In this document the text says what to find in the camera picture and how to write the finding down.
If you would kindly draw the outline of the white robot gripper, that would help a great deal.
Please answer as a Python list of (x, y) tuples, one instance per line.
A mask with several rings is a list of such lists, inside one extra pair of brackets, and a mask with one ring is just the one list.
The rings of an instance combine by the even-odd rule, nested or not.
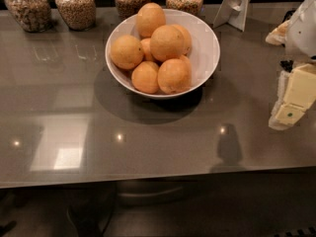
[[(285, 53), (295, 60), (316, 61), (316, 0), (304, 0), (289, 21), (273, 29), (266, 37), (273, 45), (285, 45)], [(277, 101), (269, 127), (286, 130), (294, 126), (316, 101), (316, 65), (298, 63), (278, 77)]]

